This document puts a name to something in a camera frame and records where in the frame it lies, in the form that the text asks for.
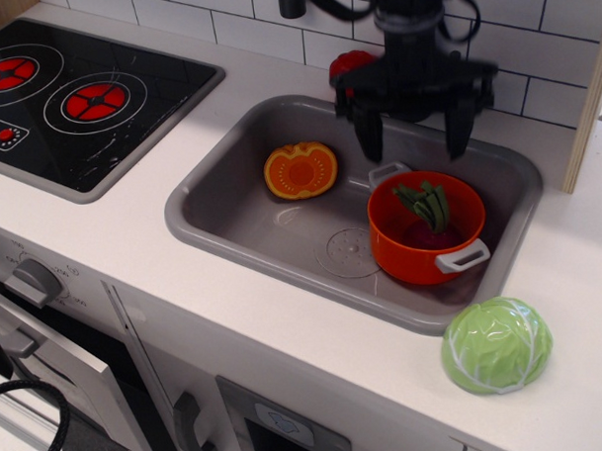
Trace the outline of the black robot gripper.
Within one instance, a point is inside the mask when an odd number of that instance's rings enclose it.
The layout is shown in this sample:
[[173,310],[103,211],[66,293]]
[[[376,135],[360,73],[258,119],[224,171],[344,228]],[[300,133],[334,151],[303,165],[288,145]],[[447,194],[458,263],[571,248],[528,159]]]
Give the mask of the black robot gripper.
[[465,153],[474,118],[494,105],[497,65],[447,52],[440,42],[465,44],[479,27],[472,22],[466,34],[453,37],[441,21],[417,34],[385,34],[383,55],[350,50],[334,59],[330,84],[335,112],[353,122],[367,159],[383,158],[383,114],[421,122],[443,113],[450,159]]

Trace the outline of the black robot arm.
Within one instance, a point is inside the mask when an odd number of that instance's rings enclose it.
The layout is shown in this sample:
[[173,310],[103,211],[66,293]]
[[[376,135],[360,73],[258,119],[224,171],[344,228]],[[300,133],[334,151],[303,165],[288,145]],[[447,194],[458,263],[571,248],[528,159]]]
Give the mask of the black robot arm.
[[[438,47],[447,38],[445,0],[370,0],[354,10],[336,0],[279,0],[286,19],[302,17],[306,3],[342,21],[369,15],[385,38],[383,56],[329,78],[335,89],[335,112],[354,126],[365,157],[379,162],[383,156],[383,122],[388,115],[411,123],[423,122],[440,112],[445,117],[447,151],[452,159],[463,155],[476,116],[493,104],[493,78],[498,67],[482,60],[467,60]],[[474,0],[465,0],[472,8]]]

